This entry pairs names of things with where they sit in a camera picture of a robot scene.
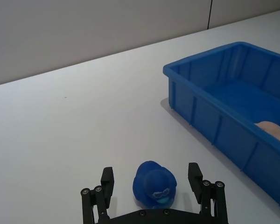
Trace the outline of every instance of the blue plastic bin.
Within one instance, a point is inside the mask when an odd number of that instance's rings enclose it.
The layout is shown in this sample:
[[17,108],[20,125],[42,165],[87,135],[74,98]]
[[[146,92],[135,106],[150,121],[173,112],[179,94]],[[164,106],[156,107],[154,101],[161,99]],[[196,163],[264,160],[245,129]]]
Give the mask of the blue plastic bin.
[[236,42],[165,65],[169,104],[280,204],[280,54]]

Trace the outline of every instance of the wall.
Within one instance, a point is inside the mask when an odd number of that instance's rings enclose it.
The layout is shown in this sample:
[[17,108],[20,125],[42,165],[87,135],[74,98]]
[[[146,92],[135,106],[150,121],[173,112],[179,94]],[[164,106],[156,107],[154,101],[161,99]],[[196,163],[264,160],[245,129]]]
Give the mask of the wall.
[[0,84],[207,28],[211,0],[0,0]]
[[280,0],[213,0],[209,28],[280,10]]

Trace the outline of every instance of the duck toy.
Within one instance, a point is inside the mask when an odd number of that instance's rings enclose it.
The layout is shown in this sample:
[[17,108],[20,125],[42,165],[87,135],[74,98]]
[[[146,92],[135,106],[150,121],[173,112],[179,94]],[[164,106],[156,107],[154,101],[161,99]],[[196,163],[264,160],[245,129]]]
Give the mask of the duck toy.
[[176,179],[166,168],[154,161],[142,163],[133,181],[133,193],[148,209],[168,209],[174,201]]

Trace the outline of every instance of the screw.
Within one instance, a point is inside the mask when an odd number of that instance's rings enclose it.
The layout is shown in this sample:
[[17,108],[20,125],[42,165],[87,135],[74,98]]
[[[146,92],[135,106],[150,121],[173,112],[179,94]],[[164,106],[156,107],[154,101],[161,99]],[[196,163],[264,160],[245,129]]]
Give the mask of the screw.
[[145,213],[145,211],[143,211],[143,210],[139,212],[139,215],[142,216],[142,217],[145,216],[145,214],[146,214],[146,213]]
[[210,182],[209,182],[209,181],[204,181],[204,182],[203,182],[203,185],[204,185],[204,186],[209,186],[209,185],[210,185]]
[[220,188],[224,186],[224,184],[222,182],[217,182],[216,185]]
[[164,210],[164,214],[167,216],[167,215],[170,214],[170,211],[169,211],[168,209],[165,209],[165,210]]
[[89,192],[88,190],[84,190],[84,191],[82,191],[82,194],[87,195],[88,192]]
[[96,191],[96,192],[100,192],[101,190],[102,190],[102,187],[100,187],[100,186],[98,186],[98,187],[95,188],[95,191]]

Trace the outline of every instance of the white table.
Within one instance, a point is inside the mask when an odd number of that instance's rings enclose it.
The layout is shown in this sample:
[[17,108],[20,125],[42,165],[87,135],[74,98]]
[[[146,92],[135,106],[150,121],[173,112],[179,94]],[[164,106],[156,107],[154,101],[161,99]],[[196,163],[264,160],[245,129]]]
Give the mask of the white table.
[[280,11],[0,85],[0,224],[81,224],[80,190],[106,166],[109,215],[138,210],[132,183],[146,160],[175,175],[174,209],[199,211],[192,161],[225,182],[231,224],[280,224],[277,203],[167,103],[163,65],[236,41],[280,53]]

